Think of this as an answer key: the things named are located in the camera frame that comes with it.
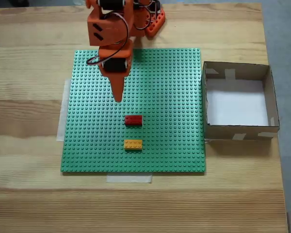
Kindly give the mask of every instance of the floor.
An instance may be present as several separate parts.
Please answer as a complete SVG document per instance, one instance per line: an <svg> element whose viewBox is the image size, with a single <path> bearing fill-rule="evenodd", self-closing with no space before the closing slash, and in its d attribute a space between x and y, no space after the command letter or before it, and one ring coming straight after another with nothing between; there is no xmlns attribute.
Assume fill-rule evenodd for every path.
<svg viewBox="0 0 291 233"><path fill-rule="evenodd" d="M162 0L162 3L257 2L257 0ZM273 69L281 130L282 175L287 210L291 210L291 0L262 2L269 62ZM32 6L81 5L85 0L30 0ZM0 7L10 7L0 0Z"/></svg>

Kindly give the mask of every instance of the red lego brick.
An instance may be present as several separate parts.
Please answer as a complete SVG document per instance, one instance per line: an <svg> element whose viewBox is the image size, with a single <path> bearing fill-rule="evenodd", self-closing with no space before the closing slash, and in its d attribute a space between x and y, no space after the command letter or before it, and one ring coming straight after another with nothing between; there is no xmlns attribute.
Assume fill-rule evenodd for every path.
<svg viewBox="0 0 291 233"><path fill-rule="evenodd" d="M142 115L126 115L125 125L142 125Z"/></svg>

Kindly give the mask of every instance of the yellow lego brick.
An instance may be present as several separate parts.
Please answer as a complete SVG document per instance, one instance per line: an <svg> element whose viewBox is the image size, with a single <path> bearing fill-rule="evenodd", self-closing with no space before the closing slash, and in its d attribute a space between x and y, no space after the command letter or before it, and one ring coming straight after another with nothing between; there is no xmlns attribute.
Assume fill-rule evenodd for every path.
<svg viewBox="0 0 291 233"><path fill-rule="evenodd" d="M124 140L124 149L126 150L142 150L142 140Z"/></svg>

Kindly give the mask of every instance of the black wire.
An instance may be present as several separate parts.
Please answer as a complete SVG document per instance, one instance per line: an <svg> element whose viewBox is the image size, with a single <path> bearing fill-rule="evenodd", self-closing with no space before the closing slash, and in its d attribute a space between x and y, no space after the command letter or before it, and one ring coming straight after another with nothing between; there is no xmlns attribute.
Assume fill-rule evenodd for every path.
<svg viewBox="0 0 291 233"><path fill-rule="evenodd" d="M140 6L142 6L142 7L148 7L148 6L150 6L154 1L156 1L156 0L152 0L152 1L150 2L150 4L148 4L148 5L142 5L142 3L140 3L140 2L134 2L134 4L135 4L135 5L140 5Z"/></svg>
<svg viewBox="0 0 291 233"><path fill-rule="evenodd" d="M99 65L99 64L102 63L102 62L108 61L110 58L112 58L114 55L116 55L118 52L120 52L121 49L122 49L122 48L126 45L126 43L128 42L128 39L129 39L129 28L128 28L128 23L126 22L126 20L124 19L124 17L121 16L118 12L109 12L109 13L105 14L105 17L106 17L107 15L115 15L115 16L118 16L121 20L123 20L123 22L124 22L124 24L125 24L125 26L126 26L126 40L125 40L125 42L122 44L122 46L121 46L121 47L120 47L116 52L114 52L113 54L111 54L110 56L105 57L105 58L102 58L102 59L100 59L100 60L98 60L98 61L96 61L96 62L91 62L91 61L94 60L94 59L96 59L96 58L98 58L99 55L96 55L95 57L92 57L92 58L88 59L88 60L86 61L86 64L87 64L88 66L96 66L96 65Z"/></svg>
<svg viewBox="0 0 291 233"><path fill-rule="evenodd" d="M137 28L136 26L135 26L135 24L134 24L134 27L137 29L137 30L144 30L144 29L146 29L146 28L148 28L150 25L151 25L151 12L150 12L150 10L145 6L145 5L142 5L141 3L139 3L142 7L144 7L147 11L148 11L148 13L150 14L150 19L149 19L149 22L147 23L147 25L146 26L144 26L143 28Z"/></svg>
<svg viewBox="0 0 291 233"><path fill-rule="evenodd" d="M157 9L157 2L156 2L156 0L154 0L155 1L155 20L157 19L157 16L158 16L158 9Z"/></svg>

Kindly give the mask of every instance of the lego brick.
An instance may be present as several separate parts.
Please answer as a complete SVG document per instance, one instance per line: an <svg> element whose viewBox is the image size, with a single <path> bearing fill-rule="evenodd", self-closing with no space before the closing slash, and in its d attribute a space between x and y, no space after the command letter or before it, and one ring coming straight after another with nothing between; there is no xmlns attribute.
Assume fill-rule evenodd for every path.
<svg viewBox="0 0 291 233"><path fill-rule="evenodd" d="M126 115L125 125L142 125L142 115Z"/></svg>
<svg viewBox="0 0 291 233"><path fill-rule="evenodd" d="M124 140L124 149L126 150L142 150L142 140Z"/></svg>

